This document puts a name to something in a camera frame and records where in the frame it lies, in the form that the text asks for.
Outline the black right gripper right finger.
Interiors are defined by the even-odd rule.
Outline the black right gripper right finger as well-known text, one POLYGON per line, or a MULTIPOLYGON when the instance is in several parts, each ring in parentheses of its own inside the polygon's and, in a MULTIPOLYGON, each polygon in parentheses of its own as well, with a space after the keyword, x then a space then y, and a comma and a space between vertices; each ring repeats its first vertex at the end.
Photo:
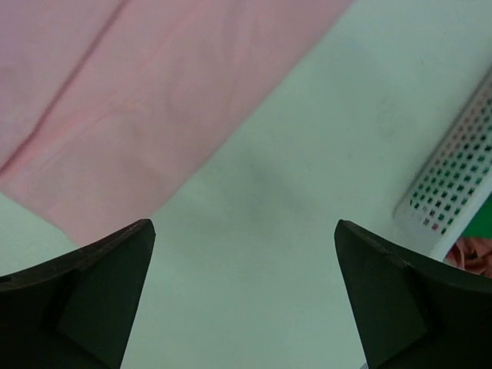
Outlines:
POLYGON ((334 233, 369 368, 489 368, 491 280, 340 220, 334 233))

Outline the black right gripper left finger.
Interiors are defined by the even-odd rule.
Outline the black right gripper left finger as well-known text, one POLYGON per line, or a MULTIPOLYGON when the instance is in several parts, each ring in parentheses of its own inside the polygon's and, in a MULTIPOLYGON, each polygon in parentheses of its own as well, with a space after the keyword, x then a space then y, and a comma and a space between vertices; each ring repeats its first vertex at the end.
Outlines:
POLYGON ((148 219, 1 278, 3 368, 119 368, 155 245, 148 219))

